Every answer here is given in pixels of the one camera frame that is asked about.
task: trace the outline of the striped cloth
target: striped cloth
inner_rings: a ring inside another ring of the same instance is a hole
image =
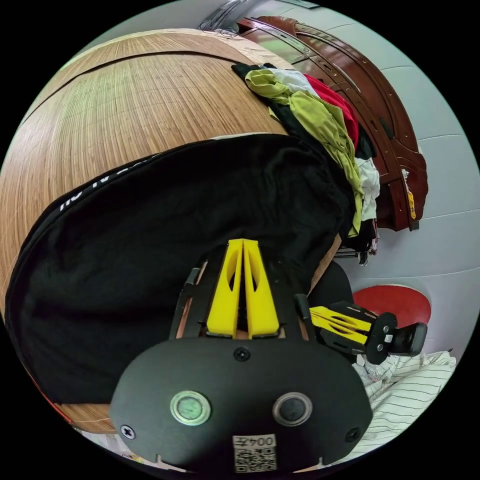
[[[446,351],[416,357],[391,356],[380,365],[359,357],[353,368],[370,399],[373,419],[365,435],[344,458],[353,460],[404,432],[435,400],[452,376],[456,359]]]

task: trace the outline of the red round stool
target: red round stool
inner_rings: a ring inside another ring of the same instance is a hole
[[[398,327],[415,323],[427,324],[432,314],[429,299],[414,288],[402,285],[376,285],[353,294],[359,307],[377,315],[391,312],[396,315]]]

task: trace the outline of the red shirt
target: red shirt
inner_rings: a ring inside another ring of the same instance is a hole
[[[353,146],[357,148],[357,143],[359,142],[359,121],[355,115],[353,107],[338,93],[334,92],[320,80],[317,80],[310,75],[305,75],[305,78],[322,100],[330,105],[341,108],[343,119],[345,120],[346,131],[353,142]]]

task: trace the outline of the clothing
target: clothing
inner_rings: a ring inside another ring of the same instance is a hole
[[[362,124],[358,124],[358,145],[355,149],[355,158],[368,160],[374,159],[377,156],[377,150],[369,137],[369,134],[362,127]]]
[[[8,287],[8,334],[50,401],[108,404],[129,363],[169,338],[208,252],[259,240],[307,293],[347,209],[327,163],[288,135],[199,141],[122,165],[37,221]]]
[[[303,128],[322,143],[332,158],[343,168],[355,198],[355,214],[348,236],[358,235],[362,220],[363,192],[359,171],[355,164],[355,148],[347,133],[342,110],[309,92],[292,93],[284,84],[277,81],[270,70],[252,70],[246,75],[245,82],[248,88],[258,95],[272,99],[281,105],[288,105]]]
[[[346,238],[341,246],[355,252],[368,252],[373,248],[377,232],[373,220],[365,220],[360,224],[360,231],[357,236]]]
[[[258,70],[257,65],[245,65],[243,63],[234,64],[231,66],[231,69],[245,81],[245,78],[249,72],[252,70]],[[343,169],[335,162],[335,160],[330,156],[325,147],[307,132],[302,124],[295,118],[294,114],[291,112],[288,105],[281,105],[276,101],[266,98],[264,96],[258,95],[253,92],[259,100],[261,100],[269,109],[274,113],[275,117],[280,121],[285,131],[297,139],[302,140],[306,145],[308,145],[314,154],[318,157],[318,160],[328,166],[328,169],[331,174],[332,181],[336,184],[338,189],[343,193],[346,202],[348,204],[348,214],[344,219],[339,235],[342,239],[347,238],[348,233],[352,227],[353,218],[356,211],[355,198],[353,194],[352,187],[350,186],[347,177]]]
[[[275,78],[284,84],[292,93],[295,92],[310,92],[313,96],[319,95],[310,85],[307,77],[298,70],[281,70],[279,68],[269,68],[270,72],[275,75]]]
[[[376,198],[380,195],[380,174],[374,161],[369,158],[363,160],[355,158],[360,173],[361,189],[363,190],[363,204],[361,207],[361,221],[377,218]]]
[[[391,356],[380,365],[372,365],[362,357],[353,367],[363,380],[373,419],[353,450],[332,465],[369,453],[408,429],[437,398],[455,365],[456,359],[446,351],[416,357]]]
[[[333,91],[320,80],[317,80],[310,75],[305,75],[304,77],[321,99],[341,109],[348,135],[353,142],[353,146],[357,148],[357,144],[359,142],[359,120],[353,107],[337,92]]]

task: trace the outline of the qr code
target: qr code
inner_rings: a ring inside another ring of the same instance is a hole
[[[235,471],[269,472],[277,469],[275,448],[235,449]]]

